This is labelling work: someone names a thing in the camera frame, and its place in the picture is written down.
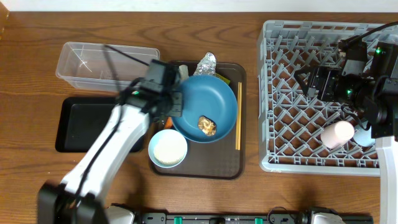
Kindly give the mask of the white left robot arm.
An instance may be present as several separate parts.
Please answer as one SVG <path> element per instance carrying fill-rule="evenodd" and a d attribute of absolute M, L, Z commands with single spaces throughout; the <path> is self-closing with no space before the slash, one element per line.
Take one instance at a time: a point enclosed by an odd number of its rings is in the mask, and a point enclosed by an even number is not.
<path fill-rule="evenodd" d="M 44 183 L 38 192 L 38 223 L 134 223 L 136 214 L 122 205 L 104 206 L 112 181 L 132 147 L 153 121 L 182 115 L 181 74 L 175 65 L 151 60 L 144 77 L 122 88 L 111 61 L 111 45 L 103 53 L 119 93 L 106 126 L 84 158 L 59 185 Z"/>

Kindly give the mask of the dark blue plate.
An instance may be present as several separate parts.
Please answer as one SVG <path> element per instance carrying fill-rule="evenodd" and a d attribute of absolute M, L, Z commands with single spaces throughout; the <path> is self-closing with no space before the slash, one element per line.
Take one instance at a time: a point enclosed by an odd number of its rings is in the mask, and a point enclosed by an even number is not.
<path fill-rule="evenodd" d="M 177 88 L 182 93 L 182 115 L 173 117 L 174 128 L 185 138 L 199 143 L 223 139 L 233 130 L 238 103 L 233 90 L 221 79 L 210 75 L 195 75 Z M 216 133 L 207 136 L 198 127 L 200 117 L 215 123 Z"/>

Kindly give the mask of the pink cup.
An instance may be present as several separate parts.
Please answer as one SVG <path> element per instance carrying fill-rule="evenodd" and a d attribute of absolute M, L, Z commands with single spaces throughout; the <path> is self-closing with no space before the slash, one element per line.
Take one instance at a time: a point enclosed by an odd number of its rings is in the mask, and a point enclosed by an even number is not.
<path fill-rule="evenodd" d="M 330 149 L 340 147 L 354 136 L 354 126 L 347 121 L 338 121 L 327 126 L 321 133 L 320 139 L 324 146 Z"/>

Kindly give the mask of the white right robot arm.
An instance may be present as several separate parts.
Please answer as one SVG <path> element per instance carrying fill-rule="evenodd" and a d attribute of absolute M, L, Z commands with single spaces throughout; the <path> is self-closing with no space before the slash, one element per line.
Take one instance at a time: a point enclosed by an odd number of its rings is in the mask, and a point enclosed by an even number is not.
<path fill-rule="evenodd" d="M 340 40 L 342 68 L 302 68 L 294 78 L 305 96 L 349 106 L 367 120 L 379 159 L 380 222 L 397 223 L 397 44 L 379 42 L 365 73 L 367 49 L 360 36 Z"/>

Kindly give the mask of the light blue cup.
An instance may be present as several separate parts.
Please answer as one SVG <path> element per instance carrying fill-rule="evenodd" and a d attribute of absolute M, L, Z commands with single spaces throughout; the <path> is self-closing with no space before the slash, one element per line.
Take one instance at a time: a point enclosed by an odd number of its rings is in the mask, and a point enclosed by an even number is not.
<path fill-rule="evenodd" d="M 371 147 L 375 144 L 375 139 L 371 137 L 372 128 L 369 127 L 368 130 L 364 130 L 360 125 L 354 127 L 355 134 L 353 140 L 362 147 Z"/>

